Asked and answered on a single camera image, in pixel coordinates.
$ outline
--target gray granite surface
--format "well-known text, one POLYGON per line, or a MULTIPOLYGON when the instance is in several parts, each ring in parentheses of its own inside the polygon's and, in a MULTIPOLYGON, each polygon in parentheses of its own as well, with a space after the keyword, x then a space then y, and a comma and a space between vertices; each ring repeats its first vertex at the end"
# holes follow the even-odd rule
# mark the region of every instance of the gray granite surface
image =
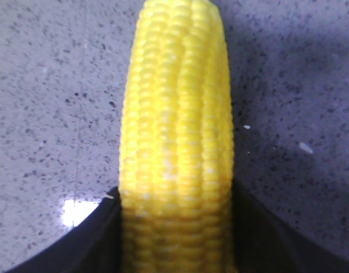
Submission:
MULTIPOLYGON (((349 260, 349 1, 214 0, 231 65, 236 176, 349 260)), ((0 272, 117 185, 142 0, 0 0, 0 272)))

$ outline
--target corn on the cob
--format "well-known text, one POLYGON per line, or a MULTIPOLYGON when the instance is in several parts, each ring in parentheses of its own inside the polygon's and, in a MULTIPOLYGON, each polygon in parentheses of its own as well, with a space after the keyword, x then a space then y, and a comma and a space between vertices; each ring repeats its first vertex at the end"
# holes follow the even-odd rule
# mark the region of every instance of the corn on the cob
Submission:
POLYGON ((227 49, 208 0, 147 0, 123 108, 122 272, 235 272, 227 49))

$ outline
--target yellow corn cob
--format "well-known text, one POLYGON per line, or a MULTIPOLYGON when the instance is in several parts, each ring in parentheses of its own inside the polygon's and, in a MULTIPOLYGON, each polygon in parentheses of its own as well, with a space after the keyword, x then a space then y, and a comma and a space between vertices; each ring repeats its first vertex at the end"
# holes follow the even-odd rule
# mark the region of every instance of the yellow corn cob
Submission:
POLYGON ((229 71, 208 0, 147 0, 123 108, 122 272, 235 272, 229 71))

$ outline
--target speckled countertop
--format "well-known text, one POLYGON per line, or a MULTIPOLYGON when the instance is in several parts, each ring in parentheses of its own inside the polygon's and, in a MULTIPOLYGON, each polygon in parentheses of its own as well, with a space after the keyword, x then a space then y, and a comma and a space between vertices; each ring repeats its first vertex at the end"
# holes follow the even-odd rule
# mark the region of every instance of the speckled countertop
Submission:
MULTIPOLYGON (((232 71, 236 175, 349 260, 349 1, 215 0, 232 71)), ((0 272, 117 184, 135 1, 0 0, 0 272)))

